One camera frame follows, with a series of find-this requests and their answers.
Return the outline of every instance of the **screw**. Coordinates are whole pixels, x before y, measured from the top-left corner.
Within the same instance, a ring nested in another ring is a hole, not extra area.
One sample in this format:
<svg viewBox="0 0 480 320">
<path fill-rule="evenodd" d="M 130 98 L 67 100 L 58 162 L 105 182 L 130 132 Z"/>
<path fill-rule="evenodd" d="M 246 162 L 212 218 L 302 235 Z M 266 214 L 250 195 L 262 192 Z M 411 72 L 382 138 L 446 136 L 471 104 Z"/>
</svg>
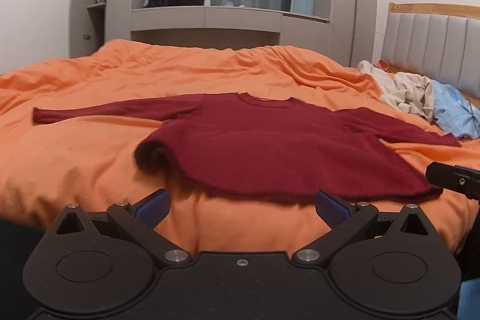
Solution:
<svg viewBox="0 0 480 320">
<path fill-rule="evenodd" d="M 250 263 L 250 262 L 248 261 L 248 259 L 238 259 L 238 260 L 237 260 L 237 264 L 238 264 L 239 266 L 246 266 L 246 265 L 248 265 L 249 263 Z"/>
<path fill-rule="evenodd" d="M 165 253 L 165 259 L 169 262 L 183 262 L 188 258 L 188 252 L 184 250 L 170 250 Z"/>
<path fill-rule="evenodd" d="M 297 258 L 303 260 L 304 262 L 312 262 L 314 260 L 317 260 L 319 257 L 320 254 L 318 253 L 318 251 L 311 250 L 309 248 L 297 252 Z"/>
</svg>

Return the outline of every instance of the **white cloth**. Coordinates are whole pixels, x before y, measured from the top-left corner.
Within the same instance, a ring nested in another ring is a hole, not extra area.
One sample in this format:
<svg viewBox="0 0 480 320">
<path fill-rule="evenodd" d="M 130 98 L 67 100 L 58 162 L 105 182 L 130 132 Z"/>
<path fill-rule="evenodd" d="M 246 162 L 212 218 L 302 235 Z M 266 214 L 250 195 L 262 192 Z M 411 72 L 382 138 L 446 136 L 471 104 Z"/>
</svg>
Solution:
<svg viewBox="0 0 480 320">
<path fill-rule="evenodd" d="M 404 113 L 412 113 L 433 121 L 435 95 L 430 78 L 408 72 L 397 72 L 394 79 L 387 72 L 362 60 L 357 69 L 361 74 L 370 74 L 383 91 L 380 97 L 385 103 Z"/>
</svg>

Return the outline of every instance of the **bed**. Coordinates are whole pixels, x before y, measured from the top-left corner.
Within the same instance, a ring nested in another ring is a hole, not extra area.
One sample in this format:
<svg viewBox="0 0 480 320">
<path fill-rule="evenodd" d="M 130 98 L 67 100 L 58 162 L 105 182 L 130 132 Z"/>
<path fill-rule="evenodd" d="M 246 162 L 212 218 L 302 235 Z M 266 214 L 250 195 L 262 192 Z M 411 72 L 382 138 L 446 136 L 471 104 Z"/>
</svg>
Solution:
<svg viewBox="0 0 480 320">
<path fill-rule="evenodd" d="M 331 110 L 364 106 L 442 133 L 381 102 L 382 92 L 371 76 L 309 50 L 219 51 L 114 40 L 89 57 L 49 60 L 0 76 L 0 216 L 45 229 L 67 203 L 102 211 L 164 187 L 171 211 L 156 230 L 189 252 L 291 254 L 329 230 L 313 205 L 216 198 L 174 170 L 140 172 L 133 152 L 160 122 L 98 115 L 32 124 L 35 106 L 68 109 L 232 91 L 270 99 L 293 96 Z M 462 148 L 385 144 L 421 172 L 433 160 L 480 169 L 480 140 L 462 142 Z M 373 203 L 381 211 L 399 211 L 408 200 Z M 462 245 L 478 212 L 475 201 L 449 190 L 421 207 L 452 250 Z"/>
<path fill-rule="evenodd" d="M 412 72 L 457 87 L 480 104 L 480 7 L 390 3 L 382 58 L 394 72 Z"/>
</svg>

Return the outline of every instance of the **bed headboard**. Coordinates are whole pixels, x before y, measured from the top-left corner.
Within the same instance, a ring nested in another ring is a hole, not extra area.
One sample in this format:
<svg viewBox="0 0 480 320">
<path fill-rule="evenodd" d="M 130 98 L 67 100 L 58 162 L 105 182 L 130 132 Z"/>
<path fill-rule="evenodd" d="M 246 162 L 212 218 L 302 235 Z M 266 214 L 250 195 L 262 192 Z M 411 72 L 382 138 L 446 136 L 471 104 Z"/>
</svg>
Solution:
<svg viewBox="0 0 480 320">
<path fill-rule="evenodd" d="M 390 3 L 382 58 L 480 97 L 480 7 Z"/>
</svg>

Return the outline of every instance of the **wooden headboard frame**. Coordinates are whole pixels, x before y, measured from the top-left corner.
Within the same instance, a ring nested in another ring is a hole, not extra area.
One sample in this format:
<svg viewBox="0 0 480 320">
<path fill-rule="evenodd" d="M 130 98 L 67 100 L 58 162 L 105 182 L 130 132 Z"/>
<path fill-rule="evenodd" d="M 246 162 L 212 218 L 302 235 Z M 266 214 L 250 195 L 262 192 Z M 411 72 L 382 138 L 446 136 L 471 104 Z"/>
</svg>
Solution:
<svg viewBox="0 0 480 320">
<path fill-rule="evenodd" d="M 443 16 L 462 16 L 468 18 L 480 19 L 480 7 L 469 6 L 465 4 L 440 4 L 440 3 L 390 3 L 388 11 L 390 13 L 416 13 L 416 14 L 439 14 Z M 409 72 L 407 69 L 390 66 L 394 72 Z M 480 98 L 460 91 L 462 95 L 469 99 L 476 107 L 480 108 Z"/>
</svg>

